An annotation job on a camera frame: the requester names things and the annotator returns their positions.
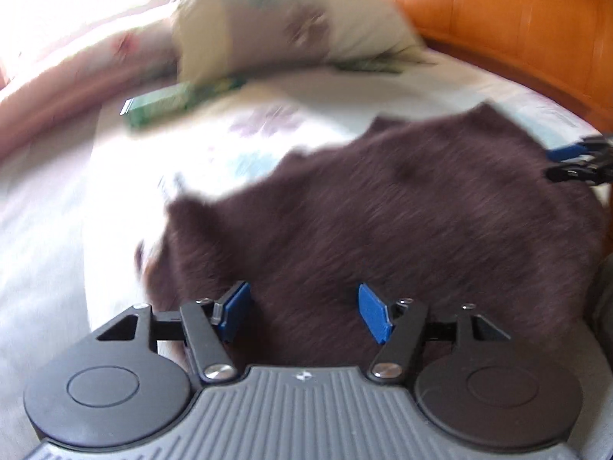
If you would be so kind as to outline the dark brown fuzzy garment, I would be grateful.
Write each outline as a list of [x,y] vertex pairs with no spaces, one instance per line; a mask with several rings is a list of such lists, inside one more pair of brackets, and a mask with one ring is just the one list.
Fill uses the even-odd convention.
[[292,152],[209,202],[183,194],[136,269],[154,309],[251,285],[239,365],[366,366],[366,284],[435,312],[473,302],[541,347],[584,312],[608,217],[585,184],[546,180],[546,153],[480,104],[431,120],[377,117],[339,148]]

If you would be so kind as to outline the orange wooden headboard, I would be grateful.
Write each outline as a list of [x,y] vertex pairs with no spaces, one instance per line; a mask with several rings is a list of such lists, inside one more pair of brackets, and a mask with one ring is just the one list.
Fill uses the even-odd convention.
[[432,48],[612,129],[612,0],[395,0]]

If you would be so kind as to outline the pastel patchwork bed sheet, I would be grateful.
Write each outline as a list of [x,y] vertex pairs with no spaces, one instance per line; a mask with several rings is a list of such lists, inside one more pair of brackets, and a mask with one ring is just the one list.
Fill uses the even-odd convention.
[[379,114],[425,118],[489,101],[544,145],[597,127],[572,105],[441,53],[400,75],[331,67],[267,77],[134,134],[111,99],[1,166],[1,455],[38,439],[22,405],[48,360],[139,302],[133,253],[155,234],[172,185],[217,197],[293,148],[350,140]]

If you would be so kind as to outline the green white tube box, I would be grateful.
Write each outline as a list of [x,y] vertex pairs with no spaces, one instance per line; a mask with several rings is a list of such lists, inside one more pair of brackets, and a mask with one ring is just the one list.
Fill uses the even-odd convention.
[[200,86],[177,83],[128,99],[121,107],[120,116],[130,129],[141,130],[240,89],[245,84],[242,77],[224,78]]

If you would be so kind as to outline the pink floral folded quilt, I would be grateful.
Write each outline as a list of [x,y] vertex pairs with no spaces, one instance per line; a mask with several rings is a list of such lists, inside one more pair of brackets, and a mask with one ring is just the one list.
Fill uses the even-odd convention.
[[1,89],[1,157],[141,80],[173,72],[174,10],[163,4],[115,19],[17,69]]

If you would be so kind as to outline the floral patchwork pillow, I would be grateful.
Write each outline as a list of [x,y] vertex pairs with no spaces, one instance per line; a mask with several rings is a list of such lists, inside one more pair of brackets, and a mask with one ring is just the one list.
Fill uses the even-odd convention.
[[418,61],[425,45],[392,0],[168,0],[179,78],[378,56]]

